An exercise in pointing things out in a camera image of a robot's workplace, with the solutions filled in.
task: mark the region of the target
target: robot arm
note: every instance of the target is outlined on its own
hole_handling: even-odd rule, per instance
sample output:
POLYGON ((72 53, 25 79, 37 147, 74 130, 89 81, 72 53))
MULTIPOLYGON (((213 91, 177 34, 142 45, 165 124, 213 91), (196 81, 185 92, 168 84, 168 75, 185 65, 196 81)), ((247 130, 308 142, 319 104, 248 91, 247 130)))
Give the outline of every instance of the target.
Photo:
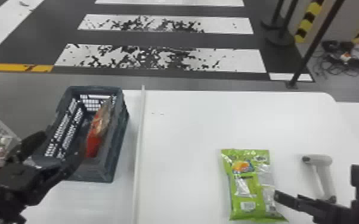
POLYGON ((84 158, 84 147, 67 155, 65 160, 42 157, 33 164, 24 161, 46 140, 45 132, 24 139, 7 155, 6 165, 0 168, 0 219, 4 223, 24 224, 21 212, 27 206, 39 204, 48 191, 79 167, 84 158))

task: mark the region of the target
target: white divider strip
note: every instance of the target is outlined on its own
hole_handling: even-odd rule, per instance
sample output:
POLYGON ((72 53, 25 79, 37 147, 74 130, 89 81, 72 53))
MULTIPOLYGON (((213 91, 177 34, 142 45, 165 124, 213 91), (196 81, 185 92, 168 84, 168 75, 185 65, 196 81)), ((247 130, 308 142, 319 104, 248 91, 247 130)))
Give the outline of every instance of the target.
POLYGON ((266 73, 258 49, 169 48, 69 43, 56 66, 266 73))
POLYGON ((138 126, 137 134, 137 148, 135 151, 135 173, 134 173, 134 193, 132 196, 132 222, 131 224, 138 223, 138 180, 139 180, 139 168, 141 163, 141 153, 142 153, 142 138, 143 138, 143 124, 145 120, 145 107, 146 107, 146 90, 145 86, 142 85, 141 91, 141 113, 138 126))
POLYGON ((87 14, 78 29, 136 32, 253 34, 252 25, 248 18, 189 17, 172 15, 87 14))
POLYGON ((0 6, 0 44, 42 2, 43 0, 8 0, 4 2, 0 6))
MULTIPOLYGON (((293 73, 269 73, 270 79, 273 81, 285 80, 289 81, 292 79, 293 73)), ((298 81, 313 82, 312 77, 309 74, 301 74, 298 81)))
POLYGON ((244 6, 242 0, 96 0, 96 4, 244 6))

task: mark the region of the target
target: chip bag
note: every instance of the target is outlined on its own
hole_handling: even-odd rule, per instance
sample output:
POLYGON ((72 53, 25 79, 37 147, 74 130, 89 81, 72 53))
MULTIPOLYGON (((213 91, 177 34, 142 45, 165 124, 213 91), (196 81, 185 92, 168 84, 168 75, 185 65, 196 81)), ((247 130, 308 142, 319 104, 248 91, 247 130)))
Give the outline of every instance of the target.
POLYGON ((230 220, 287 221, 274 203, 268 150, 221 150, 230 182, 230 220))

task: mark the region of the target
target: plastic basket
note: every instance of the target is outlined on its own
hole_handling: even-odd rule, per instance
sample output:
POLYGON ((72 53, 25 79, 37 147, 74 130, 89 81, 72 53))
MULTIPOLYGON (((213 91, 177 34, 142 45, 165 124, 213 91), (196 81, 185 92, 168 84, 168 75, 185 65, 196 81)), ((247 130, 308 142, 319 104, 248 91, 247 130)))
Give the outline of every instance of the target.
POLYGON ((120 88, 71 86, 56 109, 56 120, 47 130, 48 139, 37 155, 60 160, 84 147, 90 124, 103 102, 114 96, 108 131, 95 158, 85 158, 69 178, 73 181, 112 182, 129 114, 120 88))

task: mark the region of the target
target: black cable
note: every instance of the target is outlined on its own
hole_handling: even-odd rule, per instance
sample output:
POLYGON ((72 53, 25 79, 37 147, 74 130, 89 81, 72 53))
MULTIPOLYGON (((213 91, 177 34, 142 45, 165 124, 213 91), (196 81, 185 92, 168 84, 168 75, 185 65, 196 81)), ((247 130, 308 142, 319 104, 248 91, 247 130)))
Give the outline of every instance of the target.
MULTIPOLYGON (((359 52, 359 48, 354 48, 353 50, 359 52)), ((327 79, 327 75, 347 75, 351 77, 359 76, 359 68, 350 66, 348 63, 344 63, 340 57, 344 52, 328 53, 325 51, 316 51, 312 56, 316 58, 316 62, 313 65, 313 72, 317 76, 323 76, 327 79)), ((352 54, 352 58, 359 59, 356 55, 352 54)))

